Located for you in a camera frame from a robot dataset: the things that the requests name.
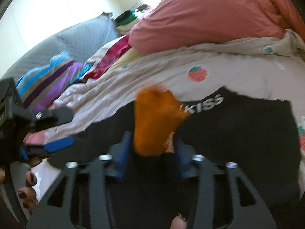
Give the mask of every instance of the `orange sock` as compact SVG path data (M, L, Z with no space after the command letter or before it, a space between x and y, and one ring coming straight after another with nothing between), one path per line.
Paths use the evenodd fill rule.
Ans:
M141 156L159 156L165 152L164 142L171 132L191 114L179 110L170 91L158 86L141 90L135 100L135 151Z

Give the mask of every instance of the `pink pillow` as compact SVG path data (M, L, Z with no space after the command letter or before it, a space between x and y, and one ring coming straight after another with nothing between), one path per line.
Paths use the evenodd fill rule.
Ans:
M133 27L129 42L150 54L247 37L282 39L289 28L270 0L162 0Z

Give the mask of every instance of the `silver screw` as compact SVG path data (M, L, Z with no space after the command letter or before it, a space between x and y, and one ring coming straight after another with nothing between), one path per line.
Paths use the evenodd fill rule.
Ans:
M237 164L237 163L234 163L234 162L229 162L229 163L226 164L226 167L227 167L228 169L236 169L237 166L238 166L238 164Z
M36 115L36 119L39 120L41 118L41 116L42 116L42 112L38 112Z
M193 161L203 161L204 160L204 156L202 155L194 155L192 157Z
M101 161L108 161L111 159L112 159L112 156L110 154L104 154L104 155L99 156L99 160L101 160Z
M67 168L76 168L78 166L78 163L77 162L67 162L66 163L66 167Z

